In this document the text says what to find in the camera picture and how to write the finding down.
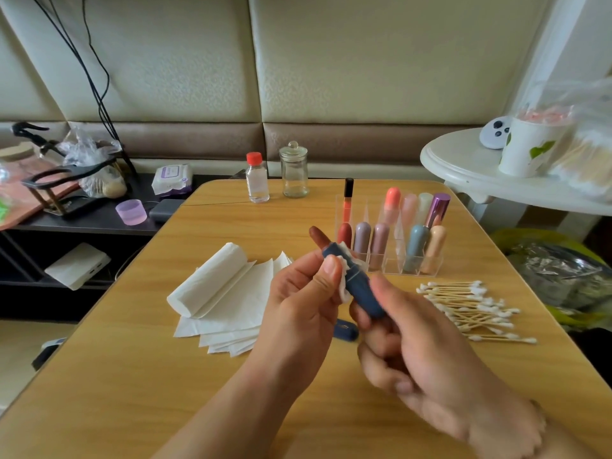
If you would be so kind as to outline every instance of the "cup with green leaf print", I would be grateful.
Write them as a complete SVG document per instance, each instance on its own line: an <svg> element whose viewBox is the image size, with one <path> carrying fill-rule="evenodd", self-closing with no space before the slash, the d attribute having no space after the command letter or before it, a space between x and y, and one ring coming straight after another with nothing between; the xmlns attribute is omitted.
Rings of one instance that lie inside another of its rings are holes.
<svg viewBox="0 0 612 459"><path fill-rule="evenodd" d="M570 124L528 122L512 118L499 170L514 177L533 177L548 161Z"/></svg>

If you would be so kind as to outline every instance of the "left hand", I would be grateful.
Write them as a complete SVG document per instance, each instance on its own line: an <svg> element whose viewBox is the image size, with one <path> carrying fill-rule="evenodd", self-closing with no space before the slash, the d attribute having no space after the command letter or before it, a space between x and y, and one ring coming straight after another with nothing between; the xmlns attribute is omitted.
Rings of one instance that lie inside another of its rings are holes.
<svg viewBox="0 0 612 459"><path fill-rule="evenodd" d="M342 266L308 253L272 280L257 343L245 363L275 385L279 394L297 398L314 380L333 337L341 304Z"/></svg>

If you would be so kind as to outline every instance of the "brown leather panel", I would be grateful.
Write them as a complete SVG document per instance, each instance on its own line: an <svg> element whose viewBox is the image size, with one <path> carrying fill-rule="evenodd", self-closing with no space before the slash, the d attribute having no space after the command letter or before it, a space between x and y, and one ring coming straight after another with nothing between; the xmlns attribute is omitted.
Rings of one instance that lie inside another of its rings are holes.
<svg viewBox="0 0 612 459"><path fill-rule="evenodd" d="M108 139L100 122L80 124L97 139ZM241 160L251 151L266 157L261 123L116 122L132 158Z"/></svg>
<svg viewBox="0 0 612 459"><path fill-rule="evenodd" d="M291 140L308 149L308 159L326 163L419 164L420 151L434 138L463 125L367 125L264 123L268 161Z"/></svg>
<svg viewBox="0 0 612 459"><path fill-rule="evenodd" d="M14 122L0 122L0 148L19 145L20 142L27 141L26 138L16 137L11 131ZM30 122L39 127L48 127L49 130L30 130L31 133L41 135L47 140L62 141L70 128L67 122Z"/></svg>

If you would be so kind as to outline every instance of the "plastic bottle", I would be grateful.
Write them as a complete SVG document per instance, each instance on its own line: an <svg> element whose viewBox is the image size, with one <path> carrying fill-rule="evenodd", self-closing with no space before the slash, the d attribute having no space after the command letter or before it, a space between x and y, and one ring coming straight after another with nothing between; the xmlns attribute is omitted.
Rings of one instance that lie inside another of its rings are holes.
<svg viewBox="0 0 612 459"><path fill-rule="evenodd" d="M247 186L249 187L249 200L254 203L263 203L270 199L267 187L267 170L262 164L261 153L252 152L247 154Z"/></svg>

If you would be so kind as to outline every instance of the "purple plastic cup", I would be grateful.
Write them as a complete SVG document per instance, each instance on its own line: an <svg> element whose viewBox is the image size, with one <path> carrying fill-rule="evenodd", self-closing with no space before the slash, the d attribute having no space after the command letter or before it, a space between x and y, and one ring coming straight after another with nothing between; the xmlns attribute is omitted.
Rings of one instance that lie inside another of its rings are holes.
<svg viewBox="0 0 612 459"><path fill-rule="evenodd" d="M125 225L137 225L147 220L141 200L127 200L115 206L115 211Z"/></svg>

